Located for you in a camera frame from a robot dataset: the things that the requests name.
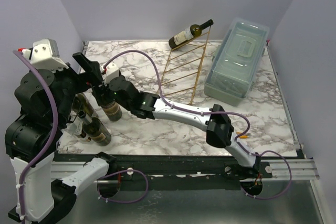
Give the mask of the wine bottle brown label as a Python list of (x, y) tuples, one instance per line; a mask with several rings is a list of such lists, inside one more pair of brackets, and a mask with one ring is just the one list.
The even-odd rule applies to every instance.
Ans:
[(102, 105), (101, 108), (103, 109), (108, 119), (112, 122), (116, 122), (122, 117), (120, 106), (115, 101), (106, 105)]

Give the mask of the wine bottle white label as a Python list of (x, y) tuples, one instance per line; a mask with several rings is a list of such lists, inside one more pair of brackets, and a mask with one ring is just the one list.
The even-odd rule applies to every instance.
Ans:
[(211, 25), (213, 25), (214, 22), (212, 19), (209, 19), (205, 23), (201, 25), (192, 24), (190, 27), (184, 29), (183, 31), (179, 32), (175, 36), (169, 39), (169, 47), (171, 49), (174, 49), (178, 47), (179, 45), (185, 43), (186, 41), (190, 41), (193, 38), (196, 38), (202, 34), (202, 31)]

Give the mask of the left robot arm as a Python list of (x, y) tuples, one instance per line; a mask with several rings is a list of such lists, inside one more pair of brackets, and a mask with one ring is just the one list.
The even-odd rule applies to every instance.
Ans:
[(116, 159), (101, 152), (73, 175), (51, 179), (51, 165), (62, 131), (70, 123), (74, 98), (102, 84), (100, 65), (79, 52), (73, 58), (82, 73), (76, 73), (68, 63), (57, 69), (36, 69), (21, 52), (15, 55), (29, 72), (15, 90), (20, 116), (5, 133), (18, 195), (17, 205), (8, 215), (19, 223), (57, 223), (95, 180), (116, 175)]

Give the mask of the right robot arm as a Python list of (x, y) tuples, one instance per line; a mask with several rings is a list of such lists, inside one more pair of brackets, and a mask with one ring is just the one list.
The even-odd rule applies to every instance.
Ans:
[(227, 150), (246, 177), (255, 177), (260, 172), (257, 157), (238, 140), (229, 114), (218, 104), (202, 108), (174, 103), (157, 94), (138, 91), (123, 75), (91, 89), (99, 105), (116, 102), (140, 119), (170, 120), (196, 127), (206, 133), (208, 145)]

